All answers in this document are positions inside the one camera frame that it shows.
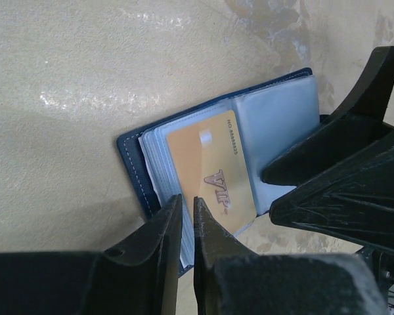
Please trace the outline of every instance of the blue wallet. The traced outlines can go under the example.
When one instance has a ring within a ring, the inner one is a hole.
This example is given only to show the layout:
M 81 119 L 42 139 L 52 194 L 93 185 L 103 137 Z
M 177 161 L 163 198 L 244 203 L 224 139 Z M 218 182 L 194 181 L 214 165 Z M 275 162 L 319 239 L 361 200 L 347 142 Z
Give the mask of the blue wallet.
M 262 168 L 319 125 L 317 84 L 309 68 L 214 98 L 118 137 L 118 149 L 148 219 L 158 212 L 161 205 L 146 167 L 139 138 L 147 131 L 168 123 L 181 128 L 185 124 L 182 121 L 186 120 L 187 116 L 209 112 L 211 106 L 213 110 L 210 111 L 214 114 L 222 110 L 219 109 L 222 106 L 235 111 L 257 214 L 267 212 L 276 198 L 293 189 L 271 187 L 272 185 L 262 183 L 259 176 Z M 188 217 L 184 224 L 187 230 L 190 230 Z M 182 260 L 182 272 L 192 265 L 190 259 L 185 261 Z

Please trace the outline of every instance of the open wallet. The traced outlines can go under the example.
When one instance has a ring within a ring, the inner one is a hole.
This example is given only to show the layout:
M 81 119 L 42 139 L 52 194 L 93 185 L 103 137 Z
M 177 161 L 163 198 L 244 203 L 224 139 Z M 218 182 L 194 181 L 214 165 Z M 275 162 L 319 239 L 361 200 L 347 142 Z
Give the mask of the open wallet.
M 117 139 L 148 218 L 172 195 L 183 196 L 180 274 L 194 264 L 194 197 L 204 198 L 217 222 L 236 236 L 294 189 L 262 182 L 262 170 L 319 123 L 317 82 L 304 68 Z

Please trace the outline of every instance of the gold card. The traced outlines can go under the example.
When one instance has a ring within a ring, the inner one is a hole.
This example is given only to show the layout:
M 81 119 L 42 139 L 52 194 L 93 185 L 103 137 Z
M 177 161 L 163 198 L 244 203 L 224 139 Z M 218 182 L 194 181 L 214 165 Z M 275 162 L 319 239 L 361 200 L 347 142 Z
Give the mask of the gold card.
M 235 113 L 229 110 L 167 136 L 191 218 L 203 197 L 211 214 L 235 233 L 256 216 Z

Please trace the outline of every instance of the black plastic part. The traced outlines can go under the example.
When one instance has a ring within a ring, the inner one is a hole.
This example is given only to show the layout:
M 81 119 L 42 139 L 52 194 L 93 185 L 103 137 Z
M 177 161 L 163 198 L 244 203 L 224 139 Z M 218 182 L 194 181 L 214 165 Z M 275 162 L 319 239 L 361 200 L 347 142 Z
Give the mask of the black plastic part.
M 199 315 L 386 314 L 366 265 L 351 255 L 258 256 L 194 200 Z
M 382 119 L 393 85 L 394 46 L 375 48 L 346 99 L 310 137 L 268 165 L 262 180 L 299 186 L 384 137 L 392 130 Z
M 394 255 L 394 130 L 276 200 L 270 218 Z
M 0 315 L 174 314 L 181 228 L 173 196 L 105 253 L 0 254 Z

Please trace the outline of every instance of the dark blue wallet border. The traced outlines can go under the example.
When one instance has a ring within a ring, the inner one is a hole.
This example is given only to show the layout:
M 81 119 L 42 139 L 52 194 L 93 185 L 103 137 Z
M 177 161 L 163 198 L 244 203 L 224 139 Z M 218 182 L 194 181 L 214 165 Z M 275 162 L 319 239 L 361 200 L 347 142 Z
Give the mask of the dark blue wallet border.
M 167 123 L 168 121 L 177 119 L 178 117 L 181 117 L 183 115 L 187 115 L 195 110 L 207 108 L 224 98 L 234 97 L 236 95 L 245 94 L 256 89 L 273 85 L 275 83 L 280 83 L 290 79 L 295 79 L 297 77 L 305 77 L 312 74 L 313 74 L 312 69 L 303 68 L 296 72 L 292 72 L 287 75 L 284 75 L 282 77 L 278 77 L 276 79 L 264 83 L 260 83 L 258 85 L 254 85 L 253 87 L 248 87 L 246 89 L 242 89 L 236 92 L 218 96 L 200 105 L 193 106 L 187 110 L 183 110 L 182 112 L 173 114 L 169 117 L 162 118 L 153 123 L 149 123 L 148 125 L 136 128 L 132 131 L 129 131 L 128 133 L 119 136 L 117 138 L 118 150 L 120 151 L 121 158 L 124 162 L 125 168 L 127 169 L 127 173 L 130 177 L 130 180 L 133 183 L 133 187 L 135 189 L 136 195 L 139 198 L 140 204 L 144 210 L 147 219 L 153 217 L 161 207 L 158 201 L 158 197 L 155 191 L 153 191 L 152 182 L 148 175 L 146 164 L 144 162 L 144 156 L 138 140 L 138 138 L 147 129 L 153 128 L 162 123 Z

